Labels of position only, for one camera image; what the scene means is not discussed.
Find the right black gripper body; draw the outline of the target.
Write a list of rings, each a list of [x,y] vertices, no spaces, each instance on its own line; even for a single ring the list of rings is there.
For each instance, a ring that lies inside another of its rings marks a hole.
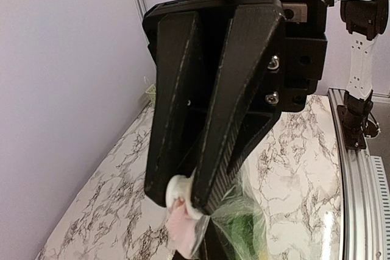
[[[149,40],[148,49],[157,57],[157,24],[169,13],[197,11],[205,37],[205,76],[209,82],[216,75],[217,58],[227,24],[239,5],[258,4],[263,0],[176,0],[153,6],[143,19]],[[279,0],[285,17],[286,75],[281,91],[282,111],[298,112],[322,78],[327,39],[324,0]]]

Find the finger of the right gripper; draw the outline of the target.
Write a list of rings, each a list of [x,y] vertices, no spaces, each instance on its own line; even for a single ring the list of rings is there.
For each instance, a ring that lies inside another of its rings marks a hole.
[[[239,131],[284,33],[279,0],[241,4],[229,22],[191,190],[203,214],[214,213],[238,171],[231,160]]]
[[[156,102],[147,157],[145,194],[164,207],[166,187],[179,165],[191,78],[200,62],[199,15],[172,13],[158,22]]]

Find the fake bok choy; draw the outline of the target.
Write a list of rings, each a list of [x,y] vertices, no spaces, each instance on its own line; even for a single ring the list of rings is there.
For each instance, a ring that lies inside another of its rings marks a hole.
[[[229,194],[214,213],[227,259],[268,259],[263,210],[246,194]]]

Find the clear zip top bag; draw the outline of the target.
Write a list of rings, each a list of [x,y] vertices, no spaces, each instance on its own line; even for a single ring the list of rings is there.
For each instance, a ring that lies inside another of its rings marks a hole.
[[[210,216],[190,202],[193,178],[176,175],[166,189],[165,227],[174,259],[268,259],[266,221],[246,167]]]

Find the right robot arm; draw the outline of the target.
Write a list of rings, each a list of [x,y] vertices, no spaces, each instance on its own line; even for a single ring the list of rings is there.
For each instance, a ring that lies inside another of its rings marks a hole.
[[[327,8],[339,4],[352,36],[351,76],[341,106],[347,146],[365,148],[372,109],[372,50],[389,0],[173,0],[143,18],[157,66],[145,194],[202,214],[219,206],[241,165],[283,112],[316,91],[327,50]]]

